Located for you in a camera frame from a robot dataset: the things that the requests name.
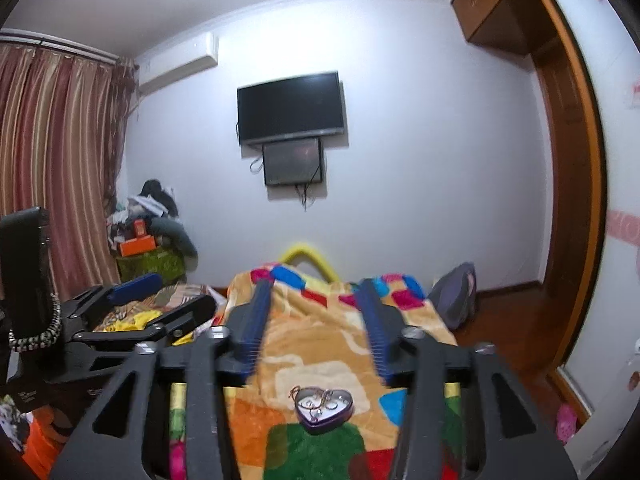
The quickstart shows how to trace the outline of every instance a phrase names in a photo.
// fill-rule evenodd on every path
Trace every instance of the pile of clothes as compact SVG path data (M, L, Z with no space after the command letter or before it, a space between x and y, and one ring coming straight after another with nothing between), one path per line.
M136 238L134 222L143 220L146 232L156 238L161 247L172 247L184 257L187 271L198 266L198 251L184 230L178 217L174 197L162 188L159 180L145 182L139 195L128 198L127 207L118 204L119 210L107 220L107 238L113 253L121 243Z

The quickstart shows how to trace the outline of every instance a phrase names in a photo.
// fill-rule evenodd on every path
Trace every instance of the screw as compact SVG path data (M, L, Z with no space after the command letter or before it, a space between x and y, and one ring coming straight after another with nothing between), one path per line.
M158 345L152 341L145 341L143 343L137 343L134 347L136 354L140 355L151 355L155 354L158 349Z
M476 351L477 354L494 355L495 345L493 343L482 342L474 346L474 350Z
M224 339L229 337L230 330L226 326L212 326L207 330L207 336L210 339Z
M402 329L402 336L407 339L422 339L427 333L419 326L406 326Z

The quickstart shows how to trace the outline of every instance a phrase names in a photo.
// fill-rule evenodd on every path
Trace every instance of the striped curtain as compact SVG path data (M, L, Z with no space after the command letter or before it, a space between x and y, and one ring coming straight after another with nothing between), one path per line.
M117 283L112 212L132 66L0 43L0 216L50 213L50 266L61 300Z

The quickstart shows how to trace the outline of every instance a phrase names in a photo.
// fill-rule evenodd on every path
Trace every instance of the wall-mounted tv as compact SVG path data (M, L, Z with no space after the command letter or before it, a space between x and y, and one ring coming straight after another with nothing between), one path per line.
M280 79L238 89L240 144L343 132L337 72Z

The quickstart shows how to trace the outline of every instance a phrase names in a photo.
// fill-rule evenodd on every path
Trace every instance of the heart-shaped tin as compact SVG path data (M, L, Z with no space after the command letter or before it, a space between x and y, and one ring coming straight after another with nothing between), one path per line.
M290 396L293 398L300 424L310 434L331 431L353 415L353 397L347 390L296 386Z

